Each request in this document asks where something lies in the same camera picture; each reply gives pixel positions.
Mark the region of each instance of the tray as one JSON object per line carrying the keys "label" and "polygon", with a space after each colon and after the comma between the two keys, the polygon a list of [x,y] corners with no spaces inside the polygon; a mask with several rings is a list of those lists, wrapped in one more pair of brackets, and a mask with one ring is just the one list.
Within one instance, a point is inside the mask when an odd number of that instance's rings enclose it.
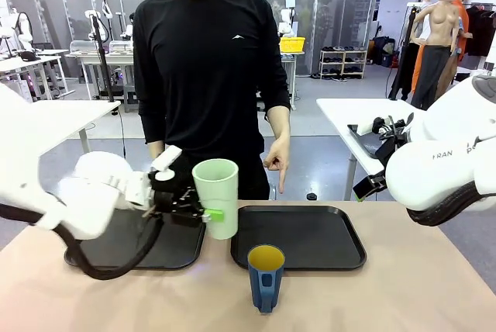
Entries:
{"label": "tray", "polygon": [[[143,246],[153,228],[153,221],[142,218],[143,212],[116,210],[107,230],[94,240],[81,243],[83,252],[98,268],[116,268],[129,261]],[[164,215],[164,226],[150,253],[136,268],[179,270],[196,261],[202,249],[205,225],[183,227],[170,222]],[[65,261],[76,266],[66,251]]]}
{"label": "tray", "polygon": [[373,159],[377,159],[376,151],[382,146],[383,141],[379,139],[379,134],[367,133],[359,136],[357,133],[358,125],[348,125],[351,133],[355,137],[358,144],[369,154]]}
{"label": "tray", "polygon": [[252,247],[273,244],[286,257],[284,269],[350,271],[367,253],[348,216],[332,206],[245,206],[231,240],[231,255],[242,268]]}

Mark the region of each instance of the yellow basket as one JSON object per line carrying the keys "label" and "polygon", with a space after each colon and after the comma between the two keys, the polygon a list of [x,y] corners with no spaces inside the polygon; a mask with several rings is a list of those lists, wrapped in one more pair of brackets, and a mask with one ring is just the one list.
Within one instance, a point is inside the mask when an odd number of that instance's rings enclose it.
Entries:
{"label": "yellow basket", "polygon": [[301,53],[304,44],[304,37],[282,37],[281,53]]}

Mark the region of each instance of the green cup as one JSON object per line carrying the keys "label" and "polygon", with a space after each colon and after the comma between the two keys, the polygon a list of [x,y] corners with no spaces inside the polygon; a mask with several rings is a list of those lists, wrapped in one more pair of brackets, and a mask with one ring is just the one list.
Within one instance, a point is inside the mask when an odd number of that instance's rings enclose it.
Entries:
{"label": "green cup", "polygon": [[238,170],[235,162],[226,159],[203,161],[193,168],[200,203],[212,214],[207,233],[214,239],[229,239],[238,231]]}

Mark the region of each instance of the orange garment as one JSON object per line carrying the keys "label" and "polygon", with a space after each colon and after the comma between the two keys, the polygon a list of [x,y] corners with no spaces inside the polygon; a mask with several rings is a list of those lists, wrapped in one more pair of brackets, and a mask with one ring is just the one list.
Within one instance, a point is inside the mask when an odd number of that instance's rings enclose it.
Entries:
{"label": "orange garment", "polygon": [[[468,18],[467,10],[465,9],[465,7],[463,6],[463,4],[460,0],[453,1],[453,5],[458,6],[458,14],[460,15],[460,18],[462,19],[463,31],[468,32],[469,18]],[[463,59],[463,55],[465,54],[465,46],[466,45],[467,45],[467,39],[465,37],[459,36],[458,37],[458,47],[461,48],[462,52],[460,53],[460,55],[458,57],[458,61],[461,61]]]}
{"label": "orange garment", "polygon": [[422,66],[423,54],[424,54],[424,45],[421,45],[420,49],[418,49],[417,60],[415,61],[415,70],[413,70],[412,93],[415,93],[415,88],[417,87],[417,81],[419,80],[420,67]]}

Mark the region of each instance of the cup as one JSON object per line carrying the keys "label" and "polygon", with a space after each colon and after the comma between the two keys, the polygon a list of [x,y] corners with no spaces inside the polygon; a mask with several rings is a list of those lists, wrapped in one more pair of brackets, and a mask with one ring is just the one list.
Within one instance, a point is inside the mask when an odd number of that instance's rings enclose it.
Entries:
{"label": "cup", "polygon": [[248,253],[253,305],[261,313],[272,313],[279,299],[284,253],[273,245],[259,245]]}
{"label": "cup", "polygon": [[193,168],[201,206],[212,216],[207,233],[225,240],[238,231],[238,166],[226,159],[203,161]]}

